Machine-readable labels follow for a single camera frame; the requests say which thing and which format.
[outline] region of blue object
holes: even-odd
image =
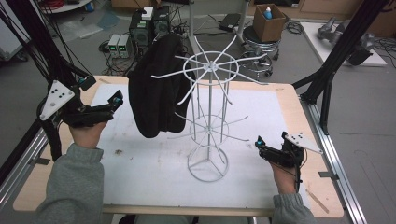
[[[265,19],[271,20],[272,19],[272,13],[271,13],[271,8],[267,8],[264,13],[262,13]]]
[[[87,12],[93,12],[95,10],[95,7],[93,5],[93,2],[89,2],[85,5],[85,10]]]

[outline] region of power supply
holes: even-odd
[[[150,46],[153,40],[151,21],[143,21],[142,14],[138,11],[134,13],[129,26],[129,33],[132,41],[137,43],[138,47]]]
[[[129,58],[132,56],[132,41],[129,35],[121,35],[119,44],[117,46],[121,58]]]
[[[163,36],[170,33],[169,6],[154,8],[152,20],[155,35]]]
[[[113,58],[119,58],[119,50],[118,50],[118,44],[120,40],[121,35],[113,35],[111,36],[110,40],[108,41],[108,49],[110,50],[110,55]]]

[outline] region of aluminum rail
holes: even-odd
[[[18,160],[17,164],[11,170],[2,186],[0,186],[0,212],[5,207],[12,193],[25,178],[26,174],[35,165],[35,159],[38,158],[40,152],[47,143],[47,136],[44,131],[40,129],[31,141],[29,147]]]
[[[327,160],[329,168],[331,169],[332,176],[336,176],[336,178],[332,178],[332,181],[335,183],[336,187],[339,189],[339,193],[341,194],[345,207],[349,213],[352,222],[355,224],[366,224],[366,218],[364,217],[363,212],[361,211],[361,206],[359,205],[358,199],[353,192],[353,189],[347,179],[347,174],[344,170],[344,167],[338,157],[337,151],[335,150],[334,144],[332,143],[332,139],[329,135],[323,132],[323,129],[320,127],[320,112],[316,105],[309,105],[306,102],[302,101],[306,105],[308,109],[313,124],[318,132],[318,138],[322,147],[324,149],[324,156]]]

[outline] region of gray sleeve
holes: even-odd
[[[301,195],[279,194],[274,196],[273,224],[317,223],[311,211],[303,205]]]
[[[34,223],[100,223],[103,206],[102,149],[72,144],[53,165],[45,201]]]

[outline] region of person's right hand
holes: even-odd
[[[295,168],[279,167],[271,163],[274,172],[274,180],[279,194],[296,193]]]
[[[69,129],[75,144],[85,148],[96,148],[100,134],[106,125],[107,122],[101,122],[93,125],[93,127],[72,128],[69,126]]]

